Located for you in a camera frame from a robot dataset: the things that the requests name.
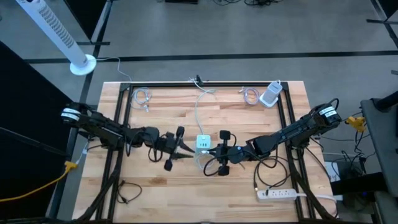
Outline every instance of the white tower fan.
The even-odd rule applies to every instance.
[[[69,59],[70,71],[75,75],[87,75],[96,66],[92,55],[84,54],[73,37],[64,28],[44,0],[16,0],[50,40]]]

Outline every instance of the wooden table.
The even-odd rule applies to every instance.
[[[103,85],[98,111],[109,118],[114,117],[120,83]],[[295,117],[299,119],[310,111],[303,82],[289,82]],[[212,95],[202,97],[198,104],[198,116],[205,134],[211,135],[213,147],[220,143],[220,130],[229,130],[238,138],[238,145],[256,136],[271,134],[281,128],[277,106],[267,109],[260,103],[252,106],[238,93],[241,87],[220,87]],[[266,88],[257,88],[263,92]],[[154,126],[160,133],[175,133],[177,126],[185,127],[184,141],[195,148],[200,133],[195,121],[195,101],[202,93],[198,88],[151,88],[150,111],[131,110],[129,124],[132,127]],[[285,97],[282,96],[286,121],[289,123]],[[127,94],[124,95],[120,123],[123,122]],[[320,147],[314,142],[309,149],[323,162]],[[100,191],[101,178],[107,151],[93,149],[87,155],[83,177],[75,204],[74,218],[79,217]],[[147,157],[148,148],[134,149],[129,157],[124,154],[121,179],[142,186],[142,195],[128,205],[116,203],[114,222],[295,222],[297,212],[294,202],[259,203],[253,189],[253,171],[257,162],[230,165],[226,177],[205,177],[193,159],[174,162],[171,172],[163,169],[164,161],[153,163]],[[286,158],[284,144],[279,145],[279,156]],[[304,155],[307,174],[313,193],[332,195],[328,177],[316,160]],[[276,183],[284,178],[281,166],[268,169],[261,166],[260,172],[266,182]],[[290,179],[280,189],[292,188]],[[138,193],[133,186],[124,186],[122,194],[131,198]],[[106,217],[110,191],[105,200],[103,216]],[[334,202],[319,199],[322,205],[335,214]],[[302,199],[304,214],[308,212]]]

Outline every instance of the white power strip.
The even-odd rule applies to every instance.
[[[297,198],[297,192],[294,189],[280,190],[259,190],[257,191],[258,202],[284,202],[294,201]]]

